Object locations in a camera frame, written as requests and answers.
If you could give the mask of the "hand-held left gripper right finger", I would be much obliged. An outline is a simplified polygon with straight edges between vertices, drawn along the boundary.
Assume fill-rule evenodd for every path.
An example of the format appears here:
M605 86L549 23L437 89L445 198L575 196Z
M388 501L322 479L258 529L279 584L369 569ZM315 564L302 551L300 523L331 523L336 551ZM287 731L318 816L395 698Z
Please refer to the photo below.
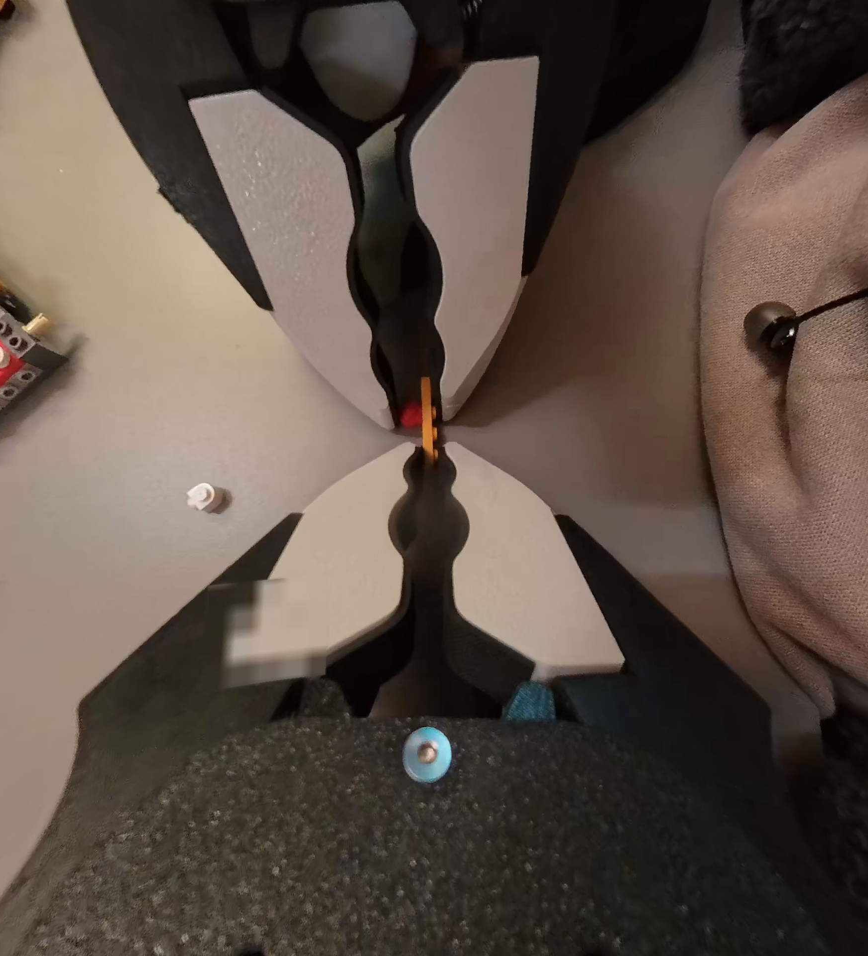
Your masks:
M463 540L446 580L452 671L498 706L524 683L619 674L624 653L553 510L463 445L443 451Z

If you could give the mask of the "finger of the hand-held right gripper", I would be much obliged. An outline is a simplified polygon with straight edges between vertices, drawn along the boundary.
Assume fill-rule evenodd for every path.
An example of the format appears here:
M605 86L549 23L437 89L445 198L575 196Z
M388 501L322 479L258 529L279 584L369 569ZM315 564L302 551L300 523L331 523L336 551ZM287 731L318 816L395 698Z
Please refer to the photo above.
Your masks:
M416 211L440 259L442 419L484 375L517 307L539 57L475 62L408 138Z
M342 141L272 91L189 100L189 109L271 304L311 367L385 429L391 401L357 287L363 197Z

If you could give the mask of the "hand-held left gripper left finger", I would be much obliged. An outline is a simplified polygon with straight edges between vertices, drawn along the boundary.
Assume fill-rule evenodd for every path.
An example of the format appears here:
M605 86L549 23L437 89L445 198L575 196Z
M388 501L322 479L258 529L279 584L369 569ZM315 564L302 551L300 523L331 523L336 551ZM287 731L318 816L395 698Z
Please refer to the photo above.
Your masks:
M336 683L355 715L372 712L413 649L413 587L392 530L413 456L401 443L318 496L268 580L268 657Z

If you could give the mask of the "long orange lego plate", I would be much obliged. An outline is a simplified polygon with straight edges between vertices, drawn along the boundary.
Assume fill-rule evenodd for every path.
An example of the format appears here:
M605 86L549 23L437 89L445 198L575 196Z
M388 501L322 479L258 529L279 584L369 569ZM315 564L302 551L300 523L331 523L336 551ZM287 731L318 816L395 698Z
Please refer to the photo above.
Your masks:
M420 379L421 447L425 466L435 467L440 459L440 407L430 376Z

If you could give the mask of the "beige sweatshirt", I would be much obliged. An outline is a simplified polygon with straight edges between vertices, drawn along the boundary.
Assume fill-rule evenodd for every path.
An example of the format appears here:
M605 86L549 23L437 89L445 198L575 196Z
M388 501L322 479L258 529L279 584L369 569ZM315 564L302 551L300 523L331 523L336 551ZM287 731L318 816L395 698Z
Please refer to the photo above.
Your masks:
M747 611L823 716L868 704L868 73L751 139L701 285L703 429Z

